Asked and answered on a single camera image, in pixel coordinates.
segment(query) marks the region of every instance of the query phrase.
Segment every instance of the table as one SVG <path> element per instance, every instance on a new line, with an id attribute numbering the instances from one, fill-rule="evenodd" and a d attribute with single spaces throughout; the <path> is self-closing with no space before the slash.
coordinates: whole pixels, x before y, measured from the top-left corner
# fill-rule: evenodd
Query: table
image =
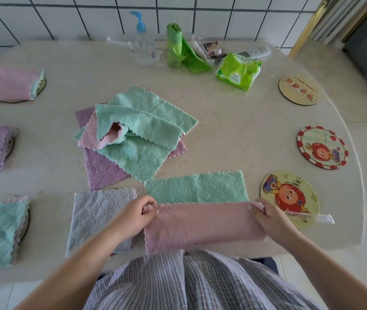
<path id="1" fill-rule="evenodd" d="M 224 42 L 227 50 L 246 51 L 250 42 Z M 149 88 L 199 120 L 185 137 L 188 152 L 167 160 L 155 178 L 193 173 L 242 170 L 250 200 L 259 196 L 264 176 L 286 169 L 305 178 L 320 200 L 321 213 L 331 214 L 335 225 L 317 224 L 304 234 L 324 249 L 361 242 L 364 192 L 360 165 L 347 127 L 334 103 L 322 93 L 313 106 L 296 105 L 279 92 L 279 79 L 305 72 L 277 49 L 264 60 L 261 74 L 248 92 L 219 81 L 214 73 L 191 74 L 185 68 L 142 68 L 126 48 L 105 42 L 28 41 L 13 48 L 0 63 L 38 65 L 45 69 L 47 85 L 35 101 L 0 103 L 0 124 L 21 132 L 0 172 L 0 201 L 9 195 L 28 195 L 31 219 L 18 253 L 17 264 L 0 269 L 0 284 L 44 279 L 65 259 L 74 192 L 87 191 L 83 150 L 71 137 L 78 131 L 74 112 L 103 103 L 130 85 Z M 306 161 L 296 146 L 304 126 L 334 130 L 350 152 L 348 164 L 335 171 Z M 137 188 L 142 183 L 125 179 L 115 188 Z M 243 257 L 279 255 L 285 250 L 270 239 L 203 246 Z M 138 237 L 130 253 L 111 257 L 105 270 L 145 254 Z"/>

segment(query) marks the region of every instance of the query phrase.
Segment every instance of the plaid shirt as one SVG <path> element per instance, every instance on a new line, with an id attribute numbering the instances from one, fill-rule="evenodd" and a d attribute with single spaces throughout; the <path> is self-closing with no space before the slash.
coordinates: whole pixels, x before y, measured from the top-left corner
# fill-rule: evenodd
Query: plaid shirt
<path id="1" fill-rule="evenodd" d="M 94 286 L 84 309 L 321 309 L 260 263 L 184 250 L 130 261 Z"/>

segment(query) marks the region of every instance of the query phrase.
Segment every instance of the green tissue package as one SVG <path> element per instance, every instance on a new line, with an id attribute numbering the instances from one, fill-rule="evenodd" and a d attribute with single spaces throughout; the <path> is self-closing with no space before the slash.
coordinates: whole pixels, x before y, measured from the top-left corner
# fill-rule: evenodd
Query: green tissue package
<path id="1" fill-rule="evenodd" d="M 235 53 L 228 53 L 218 69 L 217 78 L 248 90 L 261 71 L 262 61 Z"/>

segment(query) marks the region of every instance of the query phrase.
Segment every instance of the red border coaster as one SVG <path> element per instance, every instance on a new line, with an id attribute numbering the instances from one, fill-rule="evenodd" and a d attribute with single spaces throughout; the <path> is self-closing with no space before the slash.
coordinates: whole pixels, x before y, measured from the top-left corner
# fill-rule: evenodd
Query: red border coaster
<path id="1" fill-rule="evenodd" d="M 340 144 L 342 145 L 342 147 L 344 149 L 344 152 L 343 152 L 344 157 L 339 162 L 337 162 L 335 165 L 327 165 L 327 164 L 324 164 L 322 161 L 314 159 L 314 157 L 305 150 L 305 148 L 304 148 L 305 144 L 302 141 L 302 138 L 303 138 L 305 132 L 307 132 L 308 130 L 311 130 L 311 129 L 322 129 L 322 130 L 328 132 L 329 134 L 331 134 L 330 137 L 335 138 L 336 139 L 335 141 L 339 141 Z M 316 165 L 316 166 L 318 166 L 322 169 L 339 169 L 339 168 L 345 166 L 348 162 L 349 154 L 348 154 L 348 150 L 346 150 L 346 148 L 345 148 L 344 141 L 339 136 L 337 136 L 336 133 L 334 133 L 331 130 L 325 129 L 324 127 L 321 127 L 321 126 L 307 126 L 303 129 L 301 129 L 299 131 L 298 135 L 297 135 L 296 144 L 298 146 L 298 149 L 301 151 L 302 155 L 304 156 L 304 158 L 306 158 L 312 164 L 314 164 L 314 165 Z"/>

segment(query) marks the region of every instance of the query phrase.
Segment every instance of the right hand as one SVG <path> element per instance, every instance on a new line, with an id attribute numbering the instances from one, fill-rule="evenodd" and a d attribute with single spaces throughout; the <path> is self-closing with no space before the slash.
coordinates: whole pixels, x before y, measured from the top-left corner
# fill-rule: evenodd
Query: right hand
<path id="1" fill-rule="evenodd" d="M 255 201 L 265 206 L 265 213 L 253 206 L 253 216 L 273 241 L 288 250 L 298 239 L 304 237 L 280 208 L 264 198 Z"/>

